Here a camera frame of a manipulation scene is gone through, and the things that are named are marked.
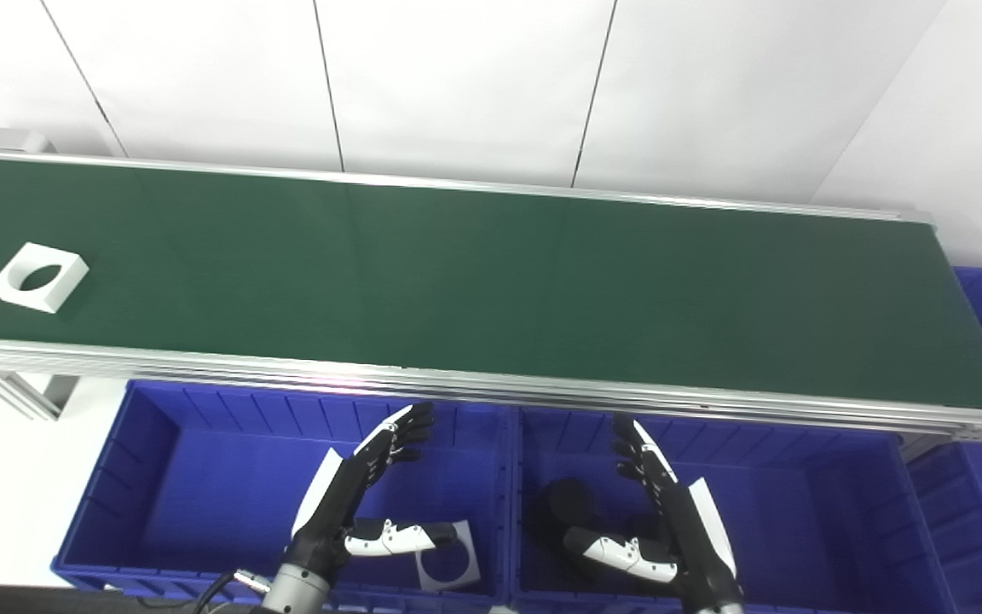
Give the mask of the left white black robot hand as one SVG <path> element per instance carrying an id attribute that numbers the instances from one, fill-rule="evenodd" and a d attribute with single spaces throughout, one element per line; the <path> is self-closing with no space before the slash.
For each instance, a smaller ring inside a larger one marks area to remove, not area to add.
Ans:
<path id="1" fill-rule="evenodd" d="M 389 557 L 446 547 L 459 539 L 452 522 L 358 519 L 372 485 L 393 464 L 417 461 L 414 444 L 431 435 L 431 402 L 417 402 L 382 420 L 348 457 L 322 462 L 310 485 L 307 521 L 292 534 L 281 563 L 332 582 L 351 557 Z"/>

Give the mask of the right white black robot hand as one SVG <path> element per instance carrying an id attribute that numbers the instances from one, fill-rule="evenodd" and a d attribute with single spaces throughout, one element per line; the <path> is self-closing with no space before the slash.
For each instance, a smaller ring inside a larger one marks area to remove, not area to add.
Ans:
<path id="1" fill-rule="evenodd" d="M 731 541 L 706 479 L 683 482 L 635 417 L 613 415 L 612 429 L 617 473 L 643 487 L 665 525 L 665 539 L 569 527 L 563 545 L 583 559 L 662 587 L 685 613 L 743 613 Z"/>

